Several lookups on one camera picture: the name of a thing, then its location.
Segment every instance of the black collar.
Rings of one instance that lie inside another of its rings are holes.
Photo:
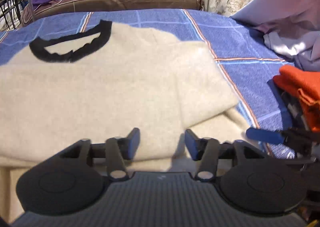
[[[103,47],[110,38],[111,35],[111,21],[100,20],[100,23],[94,28],[89,29],[83,33],[77,33],[73,35],[63,36],[57,39],[51,39],[49,41],[43,40],[40,37],[34,39],[30,44],[30,50],[36,58],[39,60],[49,62],[49,63],[73,63],[81,58],[92,54]],[[83,47],[76,51],[70,51],[66,54],[59,55],[57,53],[49,53],[45,47],[59,44],[66,41],[71,41],[75,39],[80,39],[86,36],[94,35],[100,33],[97,38],[94,38],[91,43],[85,44]]]

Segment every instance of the gray ribbed surface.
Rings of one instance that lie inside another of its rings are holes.
[[[66,216],[25,213],[13,227],[304,227],[296,214],[246,215],[226,204],[214,186],[188,173],[136,173],[112,184],[93,206]]]

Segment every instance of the silver screw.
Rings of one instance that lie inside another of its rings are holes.
[[[209,180],[209,179],[213,178],[213,174],[209,171],[201,171],[197,174],[197,176],[203,180]]]
[[[115,170],[110,173],[110,176],[114,179],[124,178],[126,175],[127,173],[122,170]]]

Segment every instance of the orange cloth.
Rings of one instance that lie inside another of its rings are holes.
[[[305,72],[290,65],[279,69],[274,83],[299,99],[310,130],[320,132],[320,72]]]

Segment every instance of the blue plaid blanket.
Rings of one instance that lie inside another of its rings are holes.
[[[272,81],[287,62],[265,47],[260,32],[213,13],[149,9],[46,17],[25,28],[0,33],[0,65],[6,64],[37,36],[48,40],[83,32],[101,19],[134,27],[157,28],[175,34],[180,40],[205,41],[222,74],[237,93],[240,100],[238,110],[249,125],[269,130],[292,125],[290,114]],[[283,145],[269,145],[267,148],[278,158],[293,155],[292,150]]]

